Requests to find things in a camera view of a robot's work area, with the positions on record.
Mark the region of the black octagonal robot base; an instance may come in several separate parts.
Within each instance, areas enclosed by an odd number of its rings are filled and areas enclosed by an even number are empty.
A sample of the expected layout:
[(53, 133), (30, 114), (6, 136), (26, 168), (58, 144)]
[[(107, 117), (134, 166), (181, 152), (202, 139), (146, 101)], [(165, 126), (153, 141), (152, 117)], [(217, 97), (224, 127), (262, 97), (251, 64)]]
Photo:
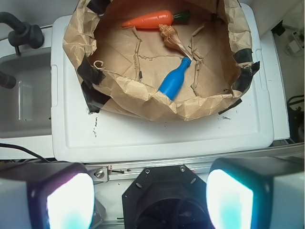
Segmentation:
[(206, 182), (186, 165), (146, 167), (122, 195), (126, 229), (212, 229)]

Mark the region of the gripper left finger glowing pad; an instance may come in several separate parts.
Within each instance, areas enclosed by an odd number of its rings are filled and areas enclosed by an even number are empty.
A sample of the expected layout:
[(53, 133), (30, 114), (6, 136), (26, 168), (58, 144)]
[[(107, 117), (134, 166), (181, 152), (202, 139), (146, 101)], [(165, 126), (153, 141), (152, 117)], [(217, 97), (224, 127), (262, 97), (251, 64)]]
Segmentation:
[(0, 166), (0, 227), (88, 229), (94, 196), (81, 163), (6, 163)]

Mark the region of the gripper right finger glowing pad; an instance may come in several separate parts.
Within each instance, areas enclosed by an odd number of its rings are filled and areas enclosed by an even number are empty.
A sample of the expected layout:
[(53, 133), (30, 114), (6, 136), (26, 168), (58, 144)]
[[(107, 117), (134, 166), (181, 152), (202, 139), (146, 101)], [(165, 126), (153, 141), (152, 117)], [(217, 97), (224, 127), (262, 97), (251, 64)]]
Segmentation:
[(221, 157), (206, 201), (217, 229), (303, 229), (305, 161), (297, 156)]

